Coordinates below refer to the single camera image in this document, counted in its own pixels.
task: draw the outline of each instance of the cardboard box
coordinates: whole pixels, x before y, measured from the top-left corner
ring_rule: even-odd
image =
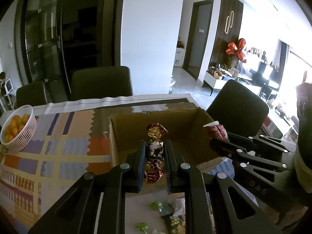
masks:
[[[109,137],[112,167],[126,161],[127,155],[137,151],[141,139],[150,140],[146,127],[154,122],[169,132],[173,150],[181,153],[185,162],[197,166],[218,157],[209,147],[210,137],[203,125],[213,119],[201,108],[177,108],[143,113],[119,113],[110,116]]]

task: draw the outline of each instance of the glass door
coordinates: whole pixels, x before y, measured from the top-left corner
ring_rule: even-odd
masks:
[[[25,49],[31,79],[46,83],[53,102],[67,101],[70,88],[60,41],[62,0],[25,3]]]

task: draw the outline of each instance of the dark wood slat panel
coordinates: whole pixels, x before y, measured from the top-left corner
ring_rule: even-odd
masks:
[[[216,31],[216,38],[213,45],[209,66],[223,64],[227,62],[227,44],[230,42],[237,43],[238,35],[241,30],[241,20],[243,16],[244,5],[239,0],[221,0],[219,21]],[[230,16],[231,11],[234,11],[234,21],[232,28],[228,34],[224,32],[227,16]]]

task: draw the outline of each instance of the white basket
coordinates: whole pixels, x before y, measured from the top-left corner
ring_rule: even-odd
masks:
[[[14,115],[19,115],[23,117],[24,114],[29,114],[29,119],[26,125],[23,127],[21,132],[9,143],[5,143],[5,128],[11,123],[11,120]],[[4,123],[1,133],[0,133],[0,141],[6,146],[10,152],[16,153],[22,150],[32,139],[32,136],[35,133],[37,127],[37,121],[34,115],[34,110],[30,105],[24,105],[15,110],[10,117]]]

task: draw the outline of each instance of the dining table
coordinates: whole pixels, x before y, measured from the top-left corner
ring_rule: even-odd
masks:
[[[107,97],[34,106],[37,126],[31,141],[17,153],[9,150],[0,163],[0,210],[17,233],[28,233],[84,173],[98,175],[112,168],[111,115],[195,106],[198,104],[190,94]],[[2,114],[1,126],[12,112]]]

